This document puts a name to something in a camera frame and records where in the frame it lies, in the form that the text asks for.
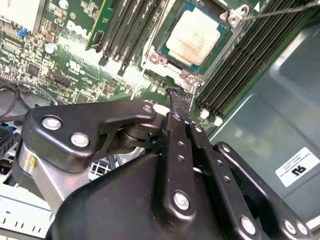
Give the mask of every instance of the green circuit board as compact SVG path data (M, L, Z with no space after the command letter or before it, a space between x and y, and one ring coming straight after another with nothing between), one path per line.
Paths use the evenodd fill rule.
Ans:
M25 37L18 37L19 26L0 20L0 76L9 80L21 80L36 84L61 104L93 103L124 99L143 99L151 103L168 105L166 94L168 86L176 86L170 77L162 77L146 70L142 71L142 49L146 44L155 22L161 16L166 5L163 0L154 16L148 22L146 34L141 38L132 61L123 76L117 74L121 63L113 62L106 66L99 65L101 52L93 49L98 33L106 31L115 16L112 4L117 0L79 0L68 1L68 8L61 9L59 0L46 0L43 16L38 32ZM176 5L184 2L176 0ZM269 0L226 0L230 8L236 9L243 4L249 6L249 14L258 14ZM174 14L168 14L158 35L166 31L166 24L173 21ZM230 51L243 37L251 23L246 23L239 37L230 46ZM217 56L220 49L232 36L220 42L211 53ZM56 45L55 52L49 54L45 46L49 43ZM32 67L37 68L32 74ZM54 81L53 76L68 79L69 84L63 86ZM212 129L213 125L207 120L195 116L205 129Z

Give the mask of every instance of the gray metal panel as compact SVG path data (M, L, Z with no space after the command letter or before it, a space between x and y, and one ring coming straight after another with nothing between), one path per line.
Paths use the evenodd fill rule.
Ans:
M230 144L302 219L320 215L320 164L288 187L275 173L303 147L320 159L320 24L301 31L210 141Z

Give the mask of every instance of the white label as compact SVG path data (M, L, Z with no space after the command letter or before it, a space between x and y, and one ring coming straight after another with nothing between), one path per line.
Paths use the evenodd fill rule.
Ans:
M280 178L285 187L289 187L318 163L320 163L320 160L308 148L304 147L290 158L289 161L279 167L275 171L275 174Z

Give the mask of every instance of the white connector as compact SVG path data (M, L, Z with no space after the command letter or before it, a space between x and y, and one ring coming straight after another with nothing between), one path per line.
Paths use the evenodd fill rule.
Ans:
M213 124L214 124L215 126L219 127L223 122L224 122L224 121L222 120L221 117L215 116L215 120L214 120Z

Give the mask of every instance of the capacitor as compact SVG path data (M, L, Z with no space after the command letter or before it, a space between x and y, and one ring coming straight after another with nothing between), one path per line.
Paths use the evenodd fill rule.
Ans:
M60 0L59 7L62 8L63 10L67 10L67 8L69 7L68 1L67 0Z
M54 54L58 50L58 46L51 42L44 46L44 50L47 54Z

